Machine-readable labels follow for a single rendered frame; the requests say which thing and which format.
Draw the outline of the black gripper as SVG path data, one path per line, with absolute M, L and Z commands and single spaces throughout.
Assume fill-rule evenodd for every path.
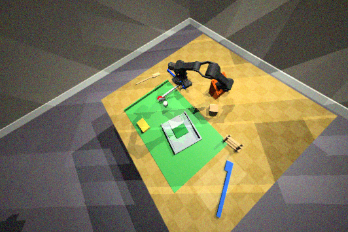
M 176 73 L 175 73 L 176 74 Z M 177 73 L 177 74 L 179 74 L 179 73 Z M 177 75 L 176 74 L 176 75 Z M 184 75 L 180 75 L 179 74 L 179 76 L 181 77 L 181 79 L 182 79 L 182 84 L 183 84 L 183 86 L 185 87 L 185 88 L 188 88 L 188 87 L 190 87 L 190 86 L 192 86 L 192 83 L 191 83 L 191 81 L 190 80 L 188 80 L 187 78 L 187 74 L 188 73 L 185 73 Z

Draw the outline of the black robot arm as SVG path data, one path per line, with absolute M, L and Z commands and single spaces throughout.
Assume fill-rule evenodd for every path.
M 205 72 L 205 75 L 202 75 L 200 73 L 200 67 L 201 65 L 209 64 L 207 67 L 207 70 Z M 216 86 L 218 90 L 226 91 L 228 92 L 231 90 L 232 85 L 234 83 L 233 79 L 226 78 L 221 72 L 220 72 L 220 66 L 212 61 L 195 61 L 195 62 L 184 62 L 182 60 L 177 60 L 176 63 L 170 62 L 168 63 L 168 69 L 174 71 L 174 73 L 179 73 L 180 75 L 184 75 L 187 71 L 195 71 L 198 72 L 202 77 L 208 78 L 210 80 L 214 79 L 218 82 L 216 82 Z M 181 77 L 177 74 L 171 79 L 176 85 L 182 81 Z

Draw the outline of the green flat mat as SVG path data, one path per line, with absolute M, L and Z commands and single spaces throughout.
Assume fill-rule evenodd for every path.
M 157 99 L 172 88 L 174 86 L 167 82 L 128 109 L 126 114 L 175 193 L 228 143 L 177 89 L 166 95 L 163 101 Z M 164 101 L 168 102 L 167 106 L 163 105 Z M 161 124 L 184 111 L 202 140 L 175 154 Z M 150 126 L 145 133 L 137 124 L 142 118 Z

